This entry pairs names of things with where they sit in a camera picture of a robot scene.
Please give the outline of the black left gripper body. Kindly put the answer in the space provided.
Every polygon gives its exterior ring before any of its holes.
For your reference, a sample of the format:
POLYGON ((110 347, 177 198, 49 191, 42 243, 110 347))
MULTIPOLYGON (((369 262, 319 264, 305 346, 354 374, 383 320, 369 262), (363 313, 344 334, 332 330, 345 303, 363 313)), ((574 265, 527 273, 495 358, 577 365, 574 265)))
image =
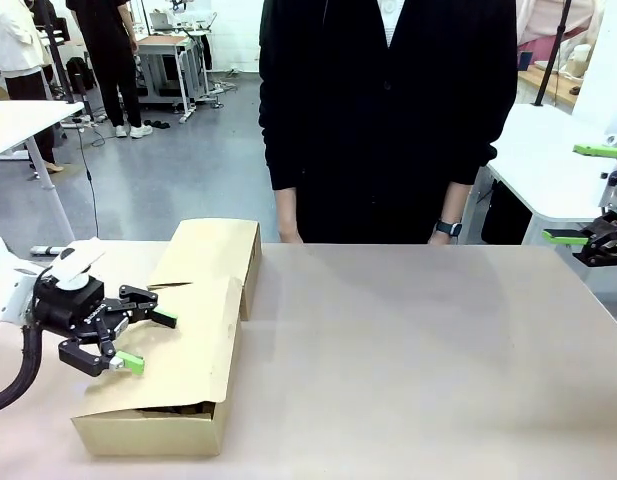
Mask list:
POLYGON ((77 338, 84 344, 115 340, 114 329, 120 313, 109 315, 104 283, 92 276, 77 290, 62 290, 58 281, 38 278, 33 287, 33 325, 64 338, 77 338))

